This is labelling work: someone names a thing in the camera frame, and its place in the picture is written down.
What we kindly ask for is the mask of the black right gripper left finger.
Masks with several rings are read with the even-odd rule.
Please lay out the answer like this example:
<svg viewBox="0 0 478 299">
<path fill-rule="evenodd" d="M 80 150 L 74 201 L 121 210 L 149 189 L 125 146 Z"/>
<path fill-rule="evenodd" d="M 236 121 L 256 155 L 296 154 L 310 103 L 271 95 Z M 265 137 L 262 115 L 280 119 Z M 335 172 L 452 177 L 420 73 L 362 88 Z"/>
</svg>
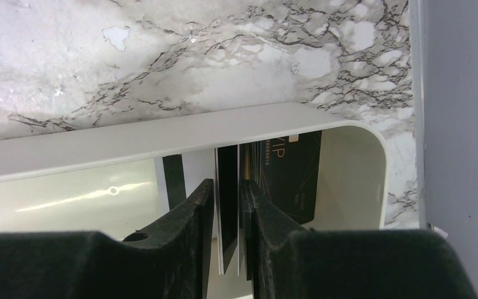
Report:
<svg viewBox="0 0 478 299">
<path fill-rule="evenodd" d="M 212 179 L 122 241 L 96 231 L 0 233 L 0 298 L 205 298 Z"/>
</svg>

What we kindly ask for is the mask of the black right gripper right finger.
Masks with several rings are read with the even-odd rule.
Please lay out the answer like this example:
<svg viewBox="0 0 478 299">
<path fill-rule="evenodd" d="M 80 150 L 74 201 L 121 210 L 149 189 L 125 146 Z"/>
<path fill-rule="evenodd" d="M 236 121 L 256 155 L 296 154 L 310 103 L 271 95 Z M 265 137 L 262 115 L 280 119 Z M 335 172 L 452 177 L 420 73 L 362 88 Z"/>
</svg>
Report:
<svg viewBox="0 0 478 299">
<path fill-rule="evenodd" d="M 240 185 L 255 298 L 476 298 L 451 246 L 429 230 L 306 229 L 254 181 Z"/>
</svg>

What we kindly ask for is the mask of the white rectangular plastic tray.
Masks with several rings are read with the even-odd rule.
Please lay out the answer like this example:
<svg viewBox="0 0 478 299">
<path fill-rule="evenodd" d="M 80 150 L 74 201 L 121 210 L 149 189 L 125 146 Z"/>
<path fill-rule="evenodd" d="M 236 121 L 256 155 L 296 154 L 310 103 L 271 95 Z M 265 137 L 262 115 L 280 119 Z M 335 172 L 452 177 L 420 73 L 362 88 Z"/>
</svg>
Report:
<svg viewBox="0 0 478 299">
<path fill-rule="evenodd" d="M 381 134 L 298 103 L 277 103 L 0 141 L 0 232 L 100 230 L 121 240 L 172 208 L 163 158 L 179 154 L 180 193 L 217 174 L 217 150 L 263 143 L 284 159 L 320 131 L 319 161 L 294 170 L 316 183 L 318 230 L 381 229 L 388 155 Z"/>
</svg>

